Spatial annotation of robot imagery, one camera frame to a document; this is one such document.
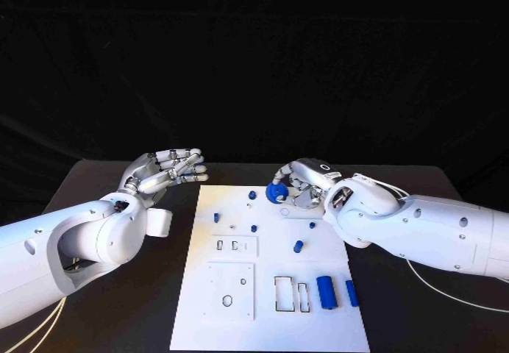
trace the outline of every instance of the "circular hole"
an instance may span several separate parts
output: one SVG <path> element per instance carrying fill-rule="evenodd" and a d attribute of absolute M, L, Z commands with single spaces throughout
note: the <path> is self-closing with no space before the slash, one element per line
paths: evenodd
<path fill-rule="evenodd" d="M 35 242 L 32 239 L 25 241 L 25 249 L 28 250 L 31 255 L 35 255 Z"/>
<path fill-rule="evenodd" d="M 230 307 L 232 305 L 232 303 L 234 303 L 234 299 L 231 298 L 231 296 L 224 296 L 222 297 L 222 305 L 225 307 Z"/>

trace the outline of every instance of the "dark table surface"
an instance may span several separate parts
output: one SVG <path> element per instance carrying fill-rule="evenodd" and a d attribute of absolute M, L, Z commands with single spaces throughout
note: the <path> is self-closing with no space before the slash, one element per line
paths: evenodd
<path fill-rule="evenodd" d="M 46 212 L 100 199 L 117 190 L 129 162 L 81 161 L 74 166 Z M 206 164 L 209 185 L 267 185 L 280 165 Z M 338 165 L 410 194 L 459 199 L 436 167 Z M 54 332 L 38 352 L 165 352 L 170 346 L 199 184 L 169 189 L 159 208 L 175 214 L 169 238 L 146 237 L 136 258 L 93 281 L 67 300 Z M 509 352 L 509 314 L 450 300 L 417 279 L 407 262 L 375 244 L 346 245 L 372 352 Z M 509 309 L 509 284 L 447 273 L 416 264 L 424 279 L 478 304 Z M 26 336 L 54 305 L 0 330 L 0 352 Z M 29 352 L 44 333 L 19 349 Z"/>

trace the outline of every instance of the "blue object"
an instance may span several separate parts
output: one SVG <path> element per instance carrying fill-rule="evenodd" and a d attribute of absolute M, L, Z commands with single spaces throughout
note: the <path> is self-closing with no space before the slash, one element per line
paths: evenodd
<path fill-rule="evenodd" d="M 284 199 L 287 199 L 287 196 L 289 196 L 287 186 L 281 182 L 277 185 L 274 185 L 273 183 L 268 184 L 266 189 L 266 196 L 268 198 L 268 201 L 273 204 L 281 204 L 281 202 L 277 200 L 277 197 L 284 196 Z"/>
<path fill-rule="evenodd" d="M 351 297 L 352 307 L 358 307 L 359 306 L 359 302 L 358 302 L 358 296 L 355 295 L 355 288 L 354 288 L 354 282 L 352 281 L 346 281 L 346 290 L 348 290 L 348 296 Z"/>
<path fill-rule="evenodd" d="M 332 310 L 338 307 L 338 301 L 330 276 L 319 277 L 316 279 L 316 284 L 319 285 L 322 308 Z"/>
<path fill-rule="evenodd" d="M 297 243 L 294 244 L 294 252 L 296 253 L 300 253 L 300 251 L 303 250 L 303 246 L 304 246 L 303 241 L 297 240 Z"/>

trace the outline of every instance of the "robotic arm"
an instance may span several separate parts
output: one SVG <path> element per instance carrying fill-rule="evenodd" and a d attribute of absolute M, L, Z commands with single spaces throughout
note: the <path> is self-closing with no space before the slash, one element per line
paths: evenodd
<path fill-rule="evenodd" d="M 284 176 L 297 188 L 296 196 L 289 196 Z M 323 220 L 352 246 L 375 243 L 394 256 L 430 267 L 508 278 L 509 214 L 403 193 L 362 174 L 343 178 L 326 162 L 312 158 L 283 166 L 267 187 L 274 203 L 302 208 L 323 203 Z"/>
<path fill-rule="evenodd" d="M 169 186 L 208 180 L 199 149 L 144 154 L 101 200 L 0 227 L 0 329 L 127 263 L 146 235 L 166 237 L 172 212 L 150 208 Z M 61 252 L 80 265 L 64 268 Z"/>

